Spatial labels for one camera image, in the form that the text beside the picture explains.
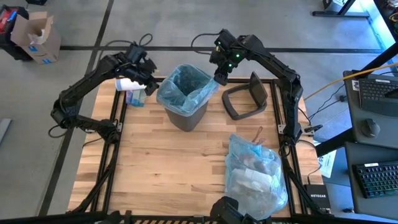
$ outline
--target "plastic bag liner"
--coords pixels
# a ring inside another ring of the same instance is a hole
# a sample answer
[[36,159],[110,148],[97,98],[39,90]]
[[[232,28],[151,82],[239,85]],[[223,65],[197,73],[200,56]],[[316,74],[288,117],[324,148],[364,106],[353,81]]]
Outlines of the plastic bag liner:
[[157,90],[156,100],[184,117],[194,114],[218,91],[213,77],[193,65],[179,65]]
[[239,202],[242,215],[262,220],[286,206],[282,163],[272,149],[232,134],[225,163],[225,195]]

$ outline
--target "open cardboard box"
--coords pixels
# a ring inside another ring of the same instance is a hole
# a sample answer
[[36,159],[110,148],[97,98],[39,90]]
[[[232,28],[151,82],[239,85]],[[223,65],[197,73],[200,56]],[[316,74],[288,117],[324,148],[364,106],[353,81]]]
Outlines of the open cardboard box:
[[24,49],[37,63],[56,62],[61,46],[61,37],[52,27],[53,16],[47,12],[31,12],[29,20],[17,16],[11,41]]

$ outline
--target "gray trash can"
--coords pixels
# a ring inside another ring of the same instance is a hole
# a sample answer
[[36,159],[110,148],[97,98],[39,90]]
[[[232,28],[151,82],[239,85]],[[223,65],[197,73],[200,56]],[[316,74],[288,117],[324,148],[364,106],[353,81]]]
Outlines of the gray trash can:
[[192,131],[217,91],[218,84],[212,76],[192,65],[179,65],[160,85],[156,100],[176,127]]

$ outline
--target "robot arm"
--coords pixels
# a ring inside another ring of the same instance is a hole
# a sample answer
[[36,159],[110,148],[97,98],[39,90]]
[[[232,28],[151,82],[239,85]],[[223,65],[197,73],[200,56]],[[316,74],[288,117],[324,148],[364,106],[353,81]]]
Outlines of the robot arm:
[[53,105],[51,117],[63,129],[91,129],[97,131],[106,142],[117,142],[120,136],[112,121],[97,121],[80,116],[76,113],[76,104],[103,81],[119,77],[130,78],[140,85],[146,85],[146,94],[153,94],[159,87],[152,76],[156,66],[151,59],[146,59],[146,55],[144,49],[134,43],[126,53],[103,57],[92,72],[60,93]]
[[243,59],[257,61],[279,79],[286,115],[284,141],[295,144],[302,134],[297,112],[303,93],[300,75],[267,52],[255,35],[241,35],[236,39],[228,30],[223,29],[215,44],[216,49],[211,53],[210,62],[218,66],[214,79],[219,84],[227,84],[228,74]]

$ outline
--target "keyboard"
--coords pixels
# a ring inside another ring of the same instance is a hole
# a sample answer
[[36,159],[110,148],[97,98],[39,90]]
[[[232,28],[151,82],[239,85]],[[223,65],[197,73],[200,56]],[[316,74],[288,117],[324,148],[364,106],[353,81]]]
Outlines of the keyboard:
[[365,198],[398,195],[398,161],[353,165],[353,171]]
[[398,98],[385,97],[385,94],[398,89],[398,82],[391,80],[361,78],[359,95],[362,110],[398,117]]

